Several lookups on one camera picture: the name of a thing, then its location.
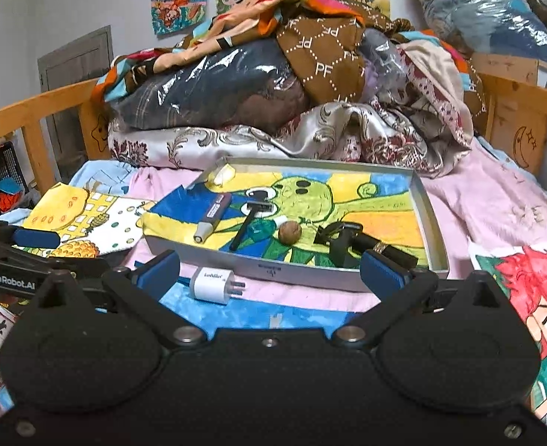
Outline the plastic bagged dark quilt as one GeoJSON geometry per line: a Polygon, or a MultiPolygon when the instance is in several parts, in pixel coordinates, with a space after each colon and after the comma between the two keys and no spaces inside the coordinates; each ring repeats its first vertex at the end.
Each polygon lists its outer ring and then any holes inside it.
{"type": "Polygon", "coordinates": [[[271,134],[310,99],[277,41],[265,38],[155,75],[111,108],[136,130],[245,125],[271,134]]]}

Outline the bagged blue bedding bundle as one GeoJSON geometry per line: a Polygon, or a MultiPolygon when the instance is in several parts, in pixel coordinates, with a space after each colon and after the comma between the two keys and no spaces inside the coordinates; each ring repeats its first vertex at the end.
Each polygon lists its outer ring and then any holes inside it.
{"type": "Polygon", "coordinates": [[[547,63],[547,10],[538,0],[419,0],[427,26],[465,55],[547,63]]]}

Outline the blue yellow red painting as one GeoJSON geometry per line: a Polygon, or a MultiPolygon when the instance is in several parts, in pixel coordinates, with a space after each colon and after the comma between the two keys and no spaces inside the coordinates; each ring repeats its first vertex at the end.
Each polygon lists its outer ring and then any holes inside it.
{"type": "Polygon", "coordinates": [[[275,305],[264,302],[231,298],[226,305],[195,300],[191,296],[189,280],[157,285],[139,285],[163,306],[185,320],[205,330],[212,338],[218,328],[323,328],[330,336],[337,328],[357,316],[354,312],[327,311],[275,305]]]}

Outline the green dinosaur painting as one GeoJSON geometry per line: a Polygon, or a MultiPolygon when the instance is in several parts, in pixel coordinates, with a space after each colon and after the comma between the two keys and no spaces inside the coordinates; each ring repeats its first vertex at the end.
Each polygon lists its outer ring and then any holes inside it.
{"type": "Polygon", "coordinates": [[[242,171],[224,168],[223,183],[208,178],[179,186],[142,219],[148,237],[194,246],[197,223],[218,193],[232,200],[215,232],[202,247],[226,252],[248,215],[248,201],[272,204],[258,213],[238,247],[238,254],[286,263],[331,267],[329,249],[313,242],[318,226],[361,223],[364,233],[426,264],[426,244],[410,191],[410,177],[379,172],[314,171],[300,168],[242,171]],[[295,220],[302,237],[293,246],[279,241],[279,226],[295,220]]]}

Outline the purple grey marker pen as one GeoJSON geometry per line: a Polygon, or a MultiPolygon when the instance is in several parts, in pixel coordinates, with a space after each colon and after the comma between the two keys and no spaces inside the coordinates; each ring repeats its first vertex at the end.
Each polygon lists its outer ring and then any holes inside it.
{"type": "Polygon", "coordinates": [[[231,193],[218,193],[212,203],[207,207],[204,215],[197,223],[194,233],[194,241],[197,244],[203,244],[218,227],[223,214],[228,209],[232,200],[231,193]]]}

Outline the brown PF patterned blanket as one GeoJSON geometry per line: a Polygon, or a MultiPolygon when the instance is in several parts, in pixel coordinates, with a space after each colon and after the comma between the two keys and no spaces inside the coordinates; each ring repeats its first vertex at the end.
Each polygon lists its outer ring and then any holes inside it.
{"type": "Polygon", "coordinates": [[[313,105],[351,101],[364,95],[365,61],[360,51],[364,31],[378,30],[392,43],[428,41],[450,54],[464,89],[475,126],[486,122],[483,84],[472,64],[451,44],[429,30],[417,31],[407,19],[390,19],[375,7],[356,1],[332,0],[309,8],[303,3],[280,6],[282,21],[275,38],[313,105]]]}

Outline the floral satin quilt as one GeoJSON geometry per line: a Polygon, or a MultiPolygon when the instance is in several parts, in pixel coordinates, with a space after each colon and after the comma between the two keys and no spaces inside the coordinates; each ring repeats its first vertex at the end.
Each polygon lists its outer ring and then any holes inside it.
{"type": "Polygon", "coordinates": [[[364,103],[323,104],[265,131],[254,126],[183,126],[140,130],[141,108],[157,116],[149,95],[167,85],[146,85],[126,100],[109,124],[113,158],[133,166],[205,170],[224,157],[303,158],[369,162],[438,177],[472,149],[474,125],[465,86],[453,58],[430,41],[389,47],[391,78],[404,87],[381,90],[364,103]]]}

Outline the colourful striped blanket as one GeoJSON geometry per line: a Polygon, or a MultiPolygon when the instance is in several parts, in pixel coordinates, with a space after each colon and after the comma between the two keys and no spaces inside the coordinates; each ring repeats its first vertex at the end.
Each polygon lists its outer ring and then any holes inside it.
{"type": "Polygon", "coordinates": [[[122,99],[153,75],[194,61],[223,49],[274,34],[282,22],[282,11],[301,8],[324,17],[352,17],[364,24],[362,14],[337,0],[242,0],[228,12],[215,17],[207,30],[173,47],[153,47],[120,55],[92,90],[91,101],[106,104],[122,99]]]}

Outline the white charger plug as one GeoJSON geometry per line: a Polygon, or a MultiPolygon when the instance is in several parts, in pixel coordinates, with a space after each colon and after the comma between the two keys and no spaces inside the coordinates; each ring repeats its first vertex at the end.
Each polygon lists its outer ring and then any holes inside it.
{"type": "Polygon", "coordinates": [[[241,297],[245,284],[236,280],[227,269],[203,267],[194,272],[190,280],[191,296],[200,301],[227,305],[231,298],[241,297]]]}

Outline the pineapple building painting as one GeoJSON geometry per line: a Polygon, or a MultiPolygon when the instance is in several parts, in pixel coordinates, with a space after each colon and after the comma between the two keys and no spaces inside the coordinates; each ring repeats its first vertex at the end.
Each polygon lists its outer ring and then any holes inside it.
{"type": "Polygon", "coordinates": [[[128,251],[142,238],[141,217],[152,207],[151,200],[58,183],[43,195],[23,227],[55,232],[60,244],[26,250],[45,258],[98,258],[128,251]]]}

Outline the black safety razor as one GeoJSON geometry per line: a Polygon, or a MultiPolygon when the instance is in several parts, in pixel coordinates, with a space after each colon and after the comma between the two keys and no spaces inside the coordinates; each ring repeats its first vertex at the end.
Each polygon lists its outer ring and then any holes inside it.
{"type": "Polygon", "coordinates": [[[229,245],[230,252],[236,252],[238,250],[238,247],[241,244],[241,240],[246,234],[249,225],[255,220],[255,217],[258,215],[258,213],[269,213],[272,210],[272,204],[265,203],[264,201],[248,201],[247,207],[249,213],[245,217],[244,222],[241,224],[240,229],[238,230],[229,245]]]}

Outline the black pyramid block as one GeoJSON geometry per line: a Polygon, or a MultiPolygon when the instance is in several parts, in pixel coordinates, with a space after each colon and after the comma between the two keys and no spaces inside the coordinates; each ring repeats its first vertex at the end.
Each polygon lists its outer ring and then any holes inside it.
{"type": "Polygon", "coordinates": [[[359,265],[359,262],[350,252],[351,235],[349,233],[341,233],[338,237],[330,240],[329,244],[329,259],[336,268],[354,269],[359,265]]]}

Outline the grey metal tray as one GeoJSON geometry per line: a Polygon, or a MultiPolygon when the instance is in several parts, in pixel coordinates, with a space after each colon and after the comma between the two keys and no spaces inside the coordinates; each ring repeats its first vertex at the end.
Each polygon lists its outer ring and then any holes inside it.
{"type": "Polygon", "coordinates": [[[309,159],[219,159],[142,220],[153,254],[227,268],[245,278],[363,292],[361,256],[316,241],[331,224],[355,224],[415,256],[439,277],[449,259],[421,179],[390,166],[309,159]]]}

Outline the brown walnut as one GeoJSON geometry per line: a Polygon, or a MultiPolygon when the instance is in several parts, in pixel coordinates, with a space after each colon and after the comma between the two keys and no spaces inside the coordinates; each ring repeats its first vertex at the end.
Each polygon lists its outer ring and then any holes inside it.
{"type": "Polygon", "coordinates": [[[285,246],[295,245],[302,237],[302,227],[295,220],[288,220],[279,226],[279,241],[285,246]]]}

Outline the black curved hook clip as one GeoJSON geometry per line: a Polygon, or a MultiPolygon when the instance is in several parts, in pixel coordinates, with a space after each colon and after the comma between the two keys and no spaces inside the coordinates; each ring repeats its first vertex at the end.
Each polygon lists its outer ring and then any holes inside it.
{"type": "Polygon", "coordinates": [[[361,223],[353,222],[334,222],[325,227],[318,226],[313,242],[317,245],[328,246],[331,244],[331,240],[338,239],[344,230],[350,233],[359,233],[363,230],[363,226],[361,223]]]}

